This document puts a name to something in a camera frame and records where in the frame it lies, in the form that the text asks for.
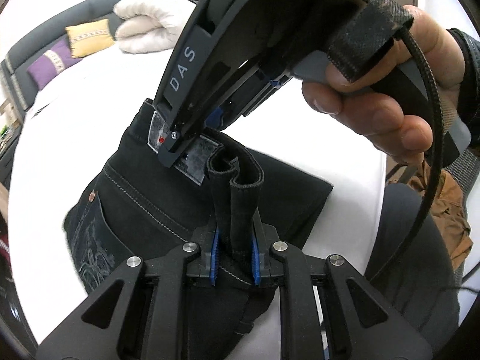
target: black bracket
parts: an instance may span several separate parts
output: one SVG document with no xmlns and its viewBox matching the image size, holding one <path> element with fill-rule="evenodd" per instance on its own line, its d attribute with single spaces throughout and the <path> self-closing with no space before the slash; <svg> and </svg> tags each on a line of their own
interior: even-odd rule
<svg viewBox="0 0 480 360">
<path fill-rule="evenodd" d="M 314 287 L 331 360 L 432 359 L 428 343 L 346 259 L 306 256 L 259 220 L 256 215 L 259 286 L 280 287 L 282 359 L 324 360 Z M 183 359 L 188 283 L 212 284 L 206 251 L 214 249 L 215 234 L 209 228 L 195 231 L 200 243 L 122 262 L 41 343 L 36 359 Z"/>
</svg>

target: silver screw head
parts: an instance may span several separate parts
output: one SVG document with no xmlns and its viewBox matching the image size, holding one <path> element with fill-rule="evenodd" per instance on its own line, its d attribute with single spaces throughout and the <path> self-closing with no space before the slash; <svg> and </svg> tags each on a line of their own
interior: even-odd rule
<svg viewBox="0 0 480 360">
<path fill-rule="evenodd" d="M 332 264 L 333 266 L 342 266 L 344 262 L 345 262 L 345 259 L 342 256 L 339 256 L 338 254 L 334 254 L 333 256 L 330 256 L 330 264 Z"/>
<path fill-rule="evenodd" d="M 273 248 L 276 251 L 286 251 L 286 249 L 289 247 L 289 245 L 286 242 L 283 241 L 277 241 L 273 244 Z"/>
<path fill-rule="evenodd" d="M 192 252 L 197 250 L 197 244 L 195 242 L 187 242 L 183 244 L 183 250 L 187 252 Z"/>
<path fill-rule="evenodd" d="M 132 268 L 135 268 L 136 266 L 139 266 L 141 262 L 142 262 L 142 259 L 141 259 L 140 257 L 131 256 L 131 257 L 127 260 L 127 265 L 128 265 L 128 266 L 131 266 Z"/>
</svg>

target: gray couch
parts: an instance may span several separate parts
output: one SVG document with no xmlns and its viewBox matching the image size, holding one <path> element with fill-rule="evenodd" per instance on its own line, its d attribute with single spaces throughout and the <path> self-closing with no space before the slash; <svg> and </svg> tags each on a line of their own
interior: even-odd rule
<svg viewBox="0 0 480 360">
<path fill-rule="evenodd" d="M 27 68 L 59 39 L 66 38 L 65 27 L 108 18 L 113 35 L 122 22 L 113 13 L 114 5 L 119 1 L 85 0 L 40 24 L 8 51 L 0 63 L 0 80 L 8 89 L 21 120 L 38 93 Z"/>
</svg>

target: finger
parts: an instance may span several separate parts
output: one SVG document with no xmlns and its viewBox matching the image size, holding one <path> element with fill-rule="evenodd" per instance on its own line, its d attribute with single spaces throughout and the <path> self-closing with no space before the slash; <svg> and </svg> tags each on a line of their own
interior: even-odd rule
<svg viewBox="0 0 480 360">
<path fill-rule="evenodd" d="M 421 154 L 431 147 L 433 135 L 422 118 L 406 115 L 402 127 L 385 134 L 370 135 L 368 139 L 385 153 L 400 158 Z"/>
<path fill-rule="evenodd" d="M 315 111 L 335 115 L 342 110 L 342 99 L 330 86 L 314 82 L 303 82 L 303 97 Z"/>
<path fill-rule="evenodd" d="M 398 164 L 405 165 L 420 165 L 423 162 L 425 155 L 423 153 L 407 155 L 405 157 L 395 157 L 392 156 L 392 159 Z"/>
<path fill-rule="evenodd" d="M 364 93 L 346 97 L 342 111 L 334 116 L 360 135 L 385 134 L 402 127 L 403 111 L 391 97 L 382 93 Z"/>
<path fill-rule="evenodd" d="M 425 54 L 439 86 L 450 88 L 461 83 L 465 72 L 465 62 L 460 46 L 453 36 L 421 9 L 412 5 L 405 5 L 404 8 L 414 16 L 410 32 Z M 404 43 L 397 40 L 385 57 L 354 83 L 349 83 L 332 64 L 327 66 L 325 75 L 328 83 L 337 91 L 353 92 L 378 82 L 396 65 L 406 62 L 410 57 Z"/>
</svg>

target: blue gripper pad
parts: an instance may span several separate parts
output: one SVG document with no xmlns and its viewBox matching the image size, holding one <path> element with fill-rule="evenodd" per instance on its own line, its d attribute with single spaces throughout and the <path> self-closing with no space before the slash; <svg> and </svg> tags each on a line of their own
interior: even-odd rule
<svg viewBox="0 0 480 360">
<path fill-rule="evenodd" d="M 252 234 L 252 251 L 251 251 L 251 274 L 255 281 L 255 285 L 260 284 L 260 255 L 258 254 L 258 245 L 255 234 Z"/>
<path fill-rule="evenodd" d="M 218 252 L 218 235 L 219 230 L 215 231 L 215 237 L 212 244 L 212 255 L 210 257 L 210 284 L 215 285 L 218 276 L 218 266 L 220 265 L 220 253 Z"/>
</svg>

